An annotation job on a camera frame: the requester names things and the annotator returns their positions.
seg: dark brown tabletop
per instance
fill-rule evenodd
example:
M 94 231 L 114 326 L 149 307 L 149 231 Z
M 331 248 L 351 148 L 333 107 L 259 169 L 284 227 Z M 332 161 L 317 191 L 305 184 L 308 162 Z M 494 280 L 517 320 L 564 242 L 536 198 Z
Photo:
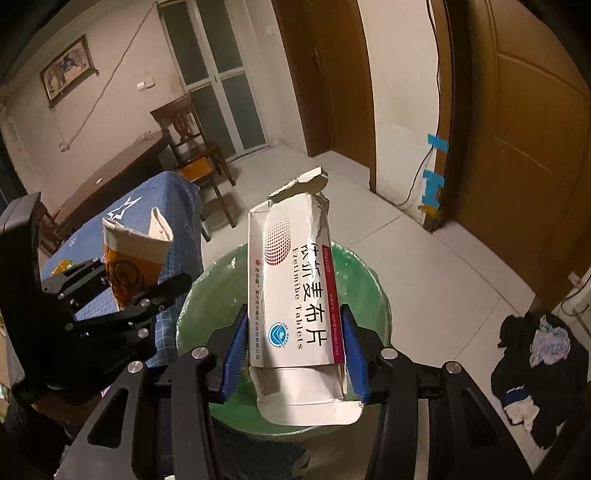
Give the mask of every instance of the dark brown tabletop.
M 138 139 L 94 172 L 61 207 L 56 215 L 57 234 L 67 238 L 144 181 L 163 171 L 158 159 L 171 142 L 168 130 Z

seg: black cable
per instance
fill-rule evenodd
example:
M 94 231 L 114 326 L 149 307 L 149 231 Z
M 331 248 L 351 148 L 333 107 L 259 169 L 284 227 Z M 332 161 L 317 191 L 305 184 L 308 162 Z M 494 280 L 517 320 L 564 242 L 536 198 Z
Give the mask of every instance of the black cable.
M 441 87 L 439 85 L 439 44 L 437 43 L 437 31 L 435 30 L 435 23 L 433 21 L 433 16 L 431 15 L 431 8 L 430 8 L 430 5 L 429 5 L 429 0 L 426 0 L 426 4 L 427 4 L 427 15 L 429 16 L 429 23 L 431 24 L 431 29 L 433 30 L 433 37 L 435 38 L 435 48 L 437 50 L 437 73 L 436 73 L 436 81 L 437 81 L 437 103 L 438 103 L 438 105 L 440 105 L 441 104 Z M 439 134 L 439 109 L 438 109 L 438 112 L 437 112 L 437 130 L 435 132 L 435 136 L 437 136 L 438 134 Z M 431 155 L 431 153 L 433 152 L 433 148 L 434 147 L 431 145 L 431 148 L 429 148 L 429 151 L 427 152 L 427 155 L 425 155 L 425 158 L 423 158 L 423 161 L 418 166 L 417 172 L 414 174 L 413 184 L 411 185 L 411 187 L 410 187 L 410 189 L 408 191 L 408 195 L 406 197 L 406 200 L 404 200 L 402 203 L 395 203 L 395 202 L 393 202 L 392 204 L 395 207 L 400 208 L 400 207 L 406 205 L 408 203 L 408 201 L 410 200 L 410 196 L 413 193 L 414 185 L 417 182 L 418 174 L 421 173 L 421 169 L 423 168 L 423 165 L 425 165 L 425 162 L 429 158 L 429 155 Z
M 589 278 L 585 281 L 585 283 L 583 283 L 583 286 L 581 288 L 579 288 L 576 292 L 571 293 L 571 295 L 569 295 L 568 297 L 565 297 L 562 299 L 562 301 L 560 302 L 560 310 L 562 311 L 562 313 L 564 313 L 567 317 L 576 317 L 578 315 L 582 315 L 583 313 L 585 313 L 585 311 L 589 308 L 589 305 L 587 305 L 581 312 L 575 312 L 575 313 L 566 313 L 565 309 L 564 309 L 564 302 L 567 300 L 570 300 L 573 297 L 576 297 L 579 293 L 581 293 L 581 291 L 587 286 L 587 284 L 589 283 L 589 280 L 591 280 L 591 275 L 589 276 Z

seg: blue plaid cloth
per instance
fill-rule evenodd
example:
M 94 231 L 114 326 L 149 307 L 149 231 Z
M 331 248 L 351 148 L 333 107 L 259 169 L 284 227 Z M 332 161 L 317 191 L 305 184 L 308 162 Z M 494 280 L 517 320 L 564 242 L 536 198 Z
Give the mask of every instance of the blue plaid cloth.
M 203 273 L 199 221 L 203 204 L 198 192 L 196 185 L 171 171 L 162 172 L 145 181 L 74 233 L 48 260 L 41 275 L 42 280 L 51 275 L 61 260 L 71 260 L 74 263 L 94 257 L 104 260 L 103 217 L 133 230 L 148 233 L 150 211 L 153 207 L 160 209 L 174 233 L 174 241 L 168 250 L 158 282 L 181 272 L 188 273 L 195 280 Z M 177 359 L 177 321 L 185 297 L 186 295 L 177 298 L 174 305 L 156 317 L 157 353 L 146 362 L 149 367 L 167 365 Z M 83 320 L 116 311 L 113 292 L 108 288 L 82 308 L 77 318 Z

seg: plastic bag liner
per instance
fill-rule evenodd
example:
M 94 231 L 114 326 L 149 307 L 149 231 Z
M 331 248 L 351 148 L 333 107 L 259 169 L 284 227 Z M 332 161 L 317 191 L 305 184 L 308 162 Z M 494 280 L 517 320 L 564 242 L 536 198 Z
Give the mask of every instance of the plastic bag liner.
M 392 333 L 392 312 L 377 275 L 355 255 L 332 242 L 339 303 L 348 303 L 357 323 L 375 330 L 384 345 Z M 247 297 L 247 245 L 214 262 L 196 281 L 183 305 L 177 325 L 178 354 L 205 345 L 212 332 L 231 325 Z M 261 440 L 294 442 L 328 433 L 334 426 L 294 427 L 265 420 L 256 407 L 255 388 L 242 371 L 238 387 L 224 405 L 209 404 L 212 417 Z

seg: pile of clothes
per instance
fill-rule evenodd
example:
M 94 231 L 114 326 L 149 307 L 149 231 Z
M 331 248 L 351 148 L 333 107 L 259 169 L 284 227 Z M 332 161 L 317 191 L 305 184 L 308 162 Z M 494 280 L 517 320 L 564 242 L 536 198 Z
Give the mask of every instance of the pile of clothes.
M 557 316 L 508 316 L 499 348 L 505 355 L 491 375 L 494 395 L 513 425 L 523 424 L 536 444 L 548 448 L 587 383 L 589 354 Z

